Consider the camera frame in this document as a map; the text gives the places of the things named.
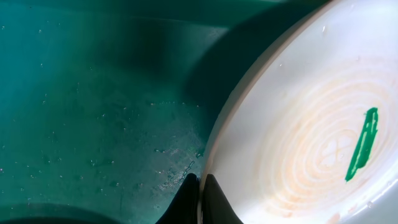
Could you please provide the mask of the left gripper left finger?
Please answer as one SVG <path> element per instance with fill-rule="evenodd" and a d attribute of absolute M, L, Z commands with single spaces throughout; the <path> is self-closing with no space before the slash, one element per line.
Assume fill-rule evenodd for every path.
<path fill-rule="evenodd" d="M 156 224 L 197 224 L 199 186 L 197 176 L 188 174 Z"/>

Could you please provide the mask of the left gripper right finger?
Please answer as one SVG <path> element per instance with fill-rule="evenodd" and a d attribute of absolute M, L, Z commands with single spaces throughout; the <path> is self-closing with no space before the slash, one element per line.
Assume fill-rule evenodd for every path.
<path fill-rule="evenodd" d="M 213 174 L 206 177 L 201 210 L 202 224 L 243 224 Z"/>

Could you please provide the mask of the light blue plate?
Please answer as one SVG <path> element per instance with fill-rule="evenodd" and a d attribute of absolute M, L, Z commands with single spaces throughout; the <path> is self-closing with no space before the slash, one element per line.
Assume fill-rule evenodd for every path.
<path fill-rule="evenodd" d="M 397 1 L 330 1 L 231 92 L 206 147 L 243 223 L 397 222 Z"/>

